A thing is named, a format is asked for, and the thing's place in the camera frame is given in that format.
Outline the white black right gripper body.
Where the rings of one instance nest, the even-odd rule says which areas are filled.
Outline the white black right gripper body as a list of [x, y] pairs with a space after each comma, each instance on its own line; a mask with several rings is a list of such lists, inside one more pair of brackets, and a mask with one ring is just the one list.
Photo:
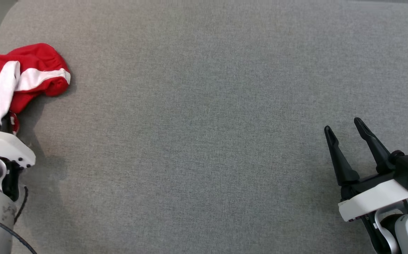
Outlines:
[[393, 172], [356, 181], [339, 176], [338, 185], [341, 187], [338, 211], [346, 222], [408, 199], [408, 190], [394, 180]]

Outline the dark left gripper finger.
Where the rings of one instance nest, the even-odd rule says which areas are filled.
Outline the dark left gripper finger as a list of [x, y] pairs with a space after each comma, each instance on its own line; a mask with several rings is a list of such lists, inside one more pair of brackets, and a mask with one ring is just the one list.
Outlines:
[[14, 118], [3, 118], [0, 123], [0, 132], [14, 134]]

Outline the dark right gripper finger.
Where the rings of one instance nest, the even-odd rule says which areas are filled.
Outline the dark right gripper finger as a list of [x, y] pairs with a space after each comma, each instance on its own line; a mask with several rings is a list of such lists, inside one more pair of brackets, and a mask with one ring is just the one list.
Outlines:
[[338, 146], [338, 138], [330, 126], [327, 125], [324, 127], [324, 134], [338, 186], [344, 186], [357, 182], [360, 179], [359, 174], [349, 165], [349, 162]]
[[378, 173], [389, 173], [391, 172], [391, 162], [389, 157], [391, 153], [383, 145], [383, 143], [375, 136], [375, 134], [368, 128], [364, 121], [359, 118], [354, 118], [354, 124], [359, 132], [359, 135], [363, 140], [366, 141], [372, 156], [374, 157], [376, 166], [376, 171]]

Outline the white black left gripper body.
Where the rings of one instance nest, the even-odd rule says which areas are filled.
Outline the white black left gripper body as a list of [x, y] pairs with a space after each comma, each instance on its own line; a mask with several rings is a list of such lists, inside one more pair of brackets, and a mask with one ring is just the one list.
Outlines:
[[0, 132], [0, 157], [16, 161], [23, 168], [36, 164], [35, 153], [17, 136], [6, 132]]

